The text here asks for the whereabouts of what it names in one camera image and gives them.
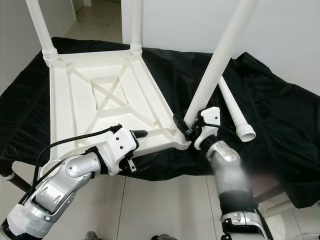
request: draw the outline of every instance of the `floor tile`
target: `floor tile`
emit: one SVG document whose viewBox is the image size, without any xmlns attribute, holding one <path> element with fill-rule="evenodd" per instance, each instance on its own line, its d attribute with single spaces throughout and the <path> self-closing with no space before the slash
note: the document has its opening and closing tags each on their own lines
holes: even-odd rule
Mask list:
<svg viewBox="0 0 320 240">
<path fill-rule="evenodd" d="M 274 240 L 302 239 L 298 223 L 292 210 L 265 219 Z"/>
<path fill-rule="evenodd" d="M 117 8 L 117 10 L 115 11 L 109 26 L 118 27 L 118 28 L 122 27 L 121 7 Z"/>
<path fill-rule="evenodd" d="M 309 233 L 304 233 L 303 236 L 301 236 L 300 238 L 296 238 L 295 240 L 319 240 L 319 231 L 318 233 L 314 233 L 314 232 L 309 232 Z"/>
<path fill-rule="evenodd" d="M 122 44 L 122 29 L 120 27 L 108 26 L 102 40 Z"/>
<path fill-rule="evenodd" d="M 125 182 L 118 240 L 149 240 L 170 234 L 179 240 L 215 240 L 205 176 Z"/>
<path fill-rule="evenodd" d="M 220 239 L 221 235 L 223 235 L 222 225 L 220 221 L 222 213 L 216 190 L 215 177 L 207 176 L 207 184 L 210 195 L 216 238 Z M 281 194 L 275 198 L 271 198 L 269 201 L 261 203 L 259 209 L 264 210 L 275 204 L 279 204 L 287 199 L 288 198 L 286 194 Z M 281 215 L 267 218 L 266 221 L 268 223 L 274 240 L 292 240 L 295 238 L 300 238 L 302 236 L 292 211 L 288 211 Z"/>
<path fill-rule="evenodd" d="M 214 221 L 215 235 L 216 235 L 216 239 L 219 240 L 221 236 L 224 235 L 224 232 L 222 230 L 222 224 L 221 224 L 222 213 L 220 209 L 220 202 L 218 198 L 215 177 L 206 176 L 206 180 L 207 180 L 207 187 L 208 187 L 211 210 L 212 210 L 213 221 Z"/>
<path fill-rule="evenodd" d="M 108 25 L 116 12 L 117 7 L 109 6 L 84 6 L 77 13 L 79 23 Z"/>
<path fill-rule="evenodd" d="M 320 207 L 318 205 L 294 209 L 293 213 L 303 234 L 317 233 L 320 235 Z"/>
<path fill-rule="evenodd" d="M 120 175 L 91 180 L 77 192 L 45 239 L 81 240 L 88 231 L 95 231 L 99 239 L 116 240 L 124 185 L 125 177 Z"/>
<path fill-rule="evenodd" d="M 14 162 L 12 169 L 27 183 L 31 183 L 35 167 L 23 162 Z M 0 218 L 4 220 L 25 193 L 0 176 Z"/>
<path fill-rule="evenodd" d="M 30 182 L 34 166 L 15 162 L 13 169 Z M 80 189 L 74 201 L 51 228 L 46 240 L 84 239 L 88 231 L 95 231 L 100 239 L 116 240 L 122 197 L 123 176 L 99 176 Z M 0 213 L 4 220 L 24 192 L 1 178 Z"/>
<path fill-rule="evenodd" d="M 101 7 L 105 6 L 108 7 L 109 9 L 115 9 L 118 6 L 121 6 L 120 2 L 114 2 L 114 1 L 108 1 L 108 0 L 91 0 L 91 4 L 93 7 Z"/>
<path fill-rule="evenodd" d="M 77 40 L 101 40 L 107 26 L 92 23 L 75 23 L 64 35 Z"/>
</svg>

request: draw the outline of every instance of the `white plastic tube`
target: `white plastic tube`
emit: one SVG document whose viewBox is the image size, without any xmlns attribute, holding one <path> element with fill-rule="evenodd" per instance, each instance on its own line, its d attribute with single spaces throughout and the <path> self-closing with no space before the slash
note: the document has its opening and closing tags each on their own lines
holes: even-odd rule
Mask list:
<svg viewBox="0 0 320 240">
<path fill-rule="evenodd" d="M 133 0 L 132 4 L 132 38 L 130 52 L 132 54 L 141 54 L 143 3 L 142 0 Z"/>
<path fill-rule="evenodd" d="M 245 116 L 241 112 L 225 79 L 221 77 L 218 84 L 223 95 L 224 101 L 226 103 L 226 106 L 229 109 L 230 115 L 236 127 L 236 134 L 239 136 L 242 142 L 249 142 L 253 140 L 256 137 L 256 133 L 252 126 L 247 123 Z"/>
<path fill-rule="evenodd" d="M 33 25 L 38 35 L 41 47 L 43 59 L 47 66 L 49 66 L 50 60 L 55 60 L 59 57 L 57 49 L 54 47 L 44 16 L 41 12 L 38 0 L 25 0 L 28 6 Z"/>
<path fill-rule="evenodd" d="M 257 2 L 258 0 L 239 0 L 184 117 L 184 121 L 189 127 L 194 124 L 198 112 L 207 106 L 234 52 L 236 44 L 254 13 Z M 179 142 L 184 141 L 182 133 L 178 132 L 176 139 Z"/>
</svg>

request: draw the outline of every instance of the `white tape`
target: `white tape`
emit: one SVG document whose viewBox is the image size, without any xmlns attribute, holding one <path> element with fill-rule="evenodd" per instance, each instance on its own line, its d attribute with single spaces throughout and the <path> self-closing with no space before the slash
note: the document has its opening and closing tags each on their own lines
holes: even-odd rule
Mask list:
<svg viewBox="0 0 320 240">
<path fill-rule="evenodd" d="M 33 215 L 25 206 L 17 204 L 7 216 L 10 231 L 18 236 L 27 233 L 36 238 L 44 238 L 53 223 Z"/>
<path fill-rule="evenodd" d="M 15 172 L 12 171 L 12 173 L 9 176 L 5 177 L 5 180 L 10 181 L 11 179 L 13 179 L 15 177 Z"/>
</svg>

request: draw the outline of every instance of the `black cable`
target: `black cable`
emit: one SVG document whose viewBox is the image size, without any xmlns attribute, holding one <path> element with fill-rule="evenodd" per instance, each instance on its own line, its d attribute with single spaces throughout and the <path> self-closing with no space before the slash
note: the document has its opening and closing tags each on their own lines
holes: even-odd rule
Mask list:
<svg viewBox="0 0 320 240">
<path fill-rule="evenodd" d="M 52 173 L 57 167 L 59 167 L 64 160 L 59 161 L 56 165 L 54 165 L 52 168 L 50 168 L 39 180 L 36 181 L 36 186 L 41 183 L 46 177 L 49 176 L 50 173 Z M 27 197 L 29 196 L 29 192 L 27 192 L 23 197 L 20 199 L 18 204 L 25 204 L 25 201 L 27 200 Z"/>
<path fill-rule="evenodd" d="M 274 240 L 274 237 L 272 236 L 272 233 L 270 231 L 270 228 L 264 218 L 264 216 L 262 216 L 260 210 L 258 209 L 258 207 L 256 206 L 255 208 L 256 213 L 259 215 L 260 219 L 261 219 L 261 223 L 262 223 L 262 227 L 265 231 L 266 236 L 268 237 L 269 240 Z"/>
<path fill-rule="evenodd" d="M 30 197 L 34 191 L 36 190 L 36 186 L 41 182 L 41 181 L 38 181 L 38 174 L 39 174 L 39 169 L 40 169 L 40 163 L 41 163 L 41 158 L 43 156 L 43 154 L 57 146 L 57 145 L 60 145 L 60 144 L 65 144 L 65 143 L 68 143 L 68 142 L 72 142 L 72 141 L 76 141 L 76 140 L 79 140 L 79 139 L 84 139 L 84 138 L 90 138 L 90 137 L 94 137 L 94 136 L 97 136 L 97 135 L 101 135 L 101 134 L 104 134 L 106 132 L 109 132 L 109 131 L 117 131 L 119 128 L 121 128 L 122 126 L 121 125 L 118 125 L 118 126 L 112 126 L 112 127 L 109 127 L 107 129 L 104 129 L 102 131 L 97 131 L 97 132 L 94 132 L 94 133 L 89 133 L 89 134 L 85 134 L 85 135 L 80 135 L 80 136 L 75 136 L 75 137 L 71 137 L 71 138 L 67 138 L 67 139 L 64 139 L 64 140 L 61 140 L 61 141 L 56 141 L 48 146 L 46 146 L 41 152 L 40 154 L 38 155 L 37 159 L 36 159 L 36 162 L 35 162 L 35 168 L 34 168 L 34 174 L 33 174 L 33 181 L 32 181 L 32 186 L 30 188 L 30 191 L 29 191 L 29 194 L 28 196 Z"/>
<path fill-rule="evenodd" d="M 221 125 L 216 125 L 216 124 L 211 124 L 211 123 L 206 123 L 206 122 L 200 122 L 200 126 L 208 126 L 208 127 L 214 127 L 214 128 L 219 128 L 219 129 L 223 129 L 227 132 L 229 132 L 230 134 L 232 134 L 239 142 L 241 142 L 244 145 L 244 148 L 246 148 L 244 142 L 240 139 L 240 137 L 233 132 L 232 130 L 230 130 L 229 128 L 225 127 L 225 126 L 221 126 Z"/>
</svg>

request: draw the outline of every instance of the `black fabric cover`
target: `black fabric cover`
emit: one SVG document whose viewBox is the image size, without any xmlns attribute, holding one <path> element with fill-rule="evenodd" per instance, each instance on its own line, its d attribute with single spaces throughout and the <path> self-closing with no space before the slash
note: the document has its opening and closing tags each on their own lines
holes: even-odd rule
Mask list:
<svg viewBox="0 0 320 240">
<path fill-rule="evenodd" d="M 53 38 L 60 54 L 116 51 L 128 45 Z M 212 54 L 144 48 L 142 57 L 174 114 L 183 116 Z M 222 129 L 218 137 L 238 151 L 251 173 L 273 173 L 297 208 L 320 200 L 320 98 L 289 84 L 248 53 L 231 59 L 223 74 L 256 138 L 242 145 Z M 208 106 L 220 107 L 221 124 L 235 132 L 219 88 Z M 41 53 L 0 96 L 0 169 L 12 161 L 35 164 L 50 143 L 49 69 Z M 44 165 L 49 152 L 42 159 Z M 149 181 L 180 175 L 213 174 L 205 154 L 190 147 L 167 149 L 134 159 L 137 173 L 121 175 Z"/>
</svg>

